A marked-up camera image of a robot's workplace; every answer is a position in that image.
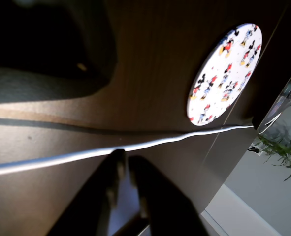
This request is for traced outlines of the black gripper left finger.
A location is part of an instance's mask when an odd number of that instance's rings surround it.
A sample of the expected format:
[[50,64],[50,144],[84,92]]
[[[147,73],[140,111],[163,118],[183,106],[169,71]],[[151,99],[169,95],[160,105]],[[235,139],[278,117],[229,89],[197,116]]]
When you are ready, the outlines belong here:
[[106,236],[111,210],[125,177],[125,154],[111,152],[88,178],[49,231],[49,236]]

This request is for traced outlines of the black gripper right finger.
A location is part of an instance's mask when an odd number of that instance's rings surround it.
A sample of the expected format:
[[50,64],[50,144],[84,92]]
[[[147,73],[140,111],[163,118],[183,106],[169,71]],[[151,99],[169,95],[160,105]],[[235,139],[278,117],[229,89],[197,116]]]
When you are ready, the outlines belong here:
[[153,236],[207,236],[208,232],[191,200],[151,162],[142,156],[129,158],[134,178]]

